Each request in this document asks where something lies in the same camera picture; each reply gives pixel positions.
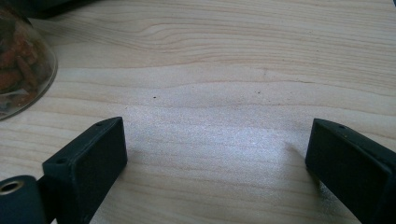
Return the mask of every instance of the screw hole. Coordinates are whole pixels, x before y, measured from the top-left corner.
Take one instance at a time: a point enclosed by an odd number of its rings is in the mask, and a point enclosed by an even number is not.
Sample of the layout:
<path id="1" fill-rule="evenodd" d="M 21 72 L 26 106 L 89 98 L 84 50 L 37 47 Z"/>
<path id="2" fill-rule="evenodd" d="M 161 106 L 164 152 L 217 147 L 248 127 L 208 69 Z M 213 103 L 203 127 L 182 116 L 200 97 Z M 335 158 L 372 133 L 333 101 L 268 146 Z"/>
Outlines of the screw hole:
<path id="1" fill-rule="evenodd" d="M 67 162 L 66 158 L 60 158 L 59 160 L 56 161 L 56 164 L 63 164 L 65 162 Z"/>
<path id="2" fill-rule="evenodd" d="M 6 183 L 2 187 L 0 187 L 0 195 L 6 195 L 12 192 L 17 191 L 23 186 L 23 181 L 15 180 L 9 183 Z"/>

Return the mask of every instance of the wooden table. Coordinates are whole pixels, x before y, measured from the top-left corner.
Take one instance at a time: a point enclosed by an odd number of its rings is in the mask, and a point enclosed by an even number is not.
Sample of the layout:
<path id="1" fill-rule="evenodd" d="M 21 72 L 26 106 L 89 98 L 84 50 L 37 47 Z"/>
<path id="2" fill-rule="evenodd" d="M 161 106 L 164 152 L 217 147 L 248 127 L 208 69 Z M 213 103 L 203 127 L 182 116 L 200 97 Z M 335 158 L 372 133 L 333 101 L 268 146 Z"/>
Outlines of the wooden table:
<path id="1" fill-rule="evenodd" d="M 312 120 L 396 149 L 391 0 L 102 0 L 32 23 L 59 70 L 0 122 L 0 177 L 122 116 L 129 163 L 92 223 L 359 223 L 305 169 Z"/>

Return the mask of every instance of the light wood surface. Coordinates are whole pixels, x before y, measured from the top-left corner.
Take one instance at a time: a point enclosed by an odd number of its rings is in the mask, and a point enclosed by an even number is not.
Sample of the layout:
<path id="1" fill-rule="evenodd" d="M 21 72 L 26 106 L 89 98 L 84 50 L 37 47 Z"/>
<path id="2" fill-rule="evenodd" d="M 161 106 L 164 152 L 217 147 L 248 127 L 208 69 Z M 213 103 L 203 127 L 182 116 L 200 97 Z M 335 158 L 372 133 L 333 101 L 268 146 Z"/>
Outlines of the light wood surface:
<path id="1" fill-rule="evenodd" d="M 305 169 L 312 120 L 396 149 L 391 0 L 102 0 L 32 23 L 59 70 L 0 122 L 0 178 L 122 116 L 129 163 L 92 223 L 359 223 Z"/>

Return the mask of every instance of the glass jar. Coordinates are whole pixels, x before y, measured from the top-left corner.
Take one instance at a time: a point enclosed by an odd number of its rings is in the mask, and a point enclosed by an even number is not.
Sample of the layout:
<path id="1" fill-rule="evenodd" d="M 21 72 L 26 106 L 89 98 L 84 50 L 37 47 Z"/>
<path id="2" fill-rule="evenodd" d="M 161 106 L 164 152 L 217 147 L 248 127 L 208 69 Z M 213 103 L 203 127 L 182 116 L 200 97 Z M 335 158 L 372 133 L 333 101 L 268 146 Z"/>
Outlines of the glass jar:
<path id="1" fill-rule="evenodd" d="M 0 1 L 0 119 L 34 103 L 56 71 L 55 55 L 44 39 L 25 17 Z"/>

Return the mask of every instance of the wood grain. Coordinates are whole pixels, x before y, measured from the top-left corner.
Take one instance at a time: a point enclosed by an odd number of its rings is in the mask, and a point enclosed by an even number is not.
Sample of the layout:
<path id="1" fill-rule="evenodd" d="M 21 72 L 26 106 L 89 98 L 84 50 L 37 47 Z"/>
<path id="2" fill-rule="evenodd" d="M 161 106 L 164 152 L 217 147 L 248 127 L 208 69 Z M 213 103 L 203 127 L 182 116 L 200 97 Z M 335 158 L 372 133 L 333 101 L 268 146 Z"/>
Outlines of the wood grain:
<path id="1" fill-rule="evenodd" d="M 396 150 L 391 1 L 94 1 L 32 20 L 59 70 L 0 123 L 0 177 L 123 116 L 92 223 L 359 223 L 304 165 L 313 118 Z"/>

